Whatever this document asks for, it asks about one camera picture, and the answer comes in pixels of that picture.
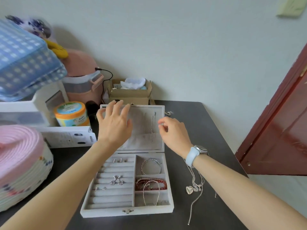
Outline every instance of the person's left hand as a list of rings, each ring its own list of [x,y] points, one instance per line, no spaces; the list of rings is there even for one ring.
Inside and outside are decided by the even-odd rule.
[[[123,103],[123,100],[118,103],[112,101],[106,108],[99,109],[96,115],[99,123],[98,142],[108,144],[115,150],[122,146],[132,133],[132,119],[127,120],[130,104],[120,111]]]

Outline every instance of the smartwatch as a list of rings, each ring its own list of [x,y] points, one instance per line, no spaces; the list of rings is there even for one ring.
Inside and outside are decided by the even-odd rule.
[[[208,150],[206,150],[204,147],[200,145],[194,145],[193,147],[191,147],[191,150],[187,155],[185,163],[192,168],[193,162],[199,154],[209,155]]]

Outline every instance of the tile floor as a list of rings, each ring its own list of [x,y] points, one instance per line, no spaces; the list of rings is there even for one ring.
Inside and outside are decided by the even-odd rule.
[[[307,176],[249,174],[248,177],[307,218]]]

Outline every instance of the power cord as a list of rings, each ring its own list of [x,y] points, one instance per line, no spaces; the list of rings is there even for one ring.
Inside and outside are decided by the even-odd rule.
[[[107,72],[111,73],[109,70],[106,70],[106,69],[101,69],[101,68],[95,68],[95,71],[107,71]],[[111,75],[112,75],[112,76],[111,76],[109,79],[106,79],[106,80],[104,80],[104,81],[102,82],[102,94],[101,94],[101,100],[102,100],[102,103],[103,103],[103,104],[105,104],[105,103],[104,103],[104,101],[103,101],[103,99],[102,99],[103,92],[104,92],[104,86],[103,86],[103,83],[104,83],[105,81],[109,81],[109,80],[111,80],[111,79],[112,79],[112,77],[113,77],[113,73],[111,73]]]

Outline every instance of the forearm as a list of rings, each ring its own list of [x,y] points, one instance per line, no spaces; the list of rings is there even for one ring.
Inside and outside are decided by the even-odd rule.
[[[102,142],[95,143],[84,156],[22,207],[0,229],[65,229],[91,180],[115,150]]]
[[[304,216],[245,176],[206,155],[193,166],[249,230],[306,229]]]

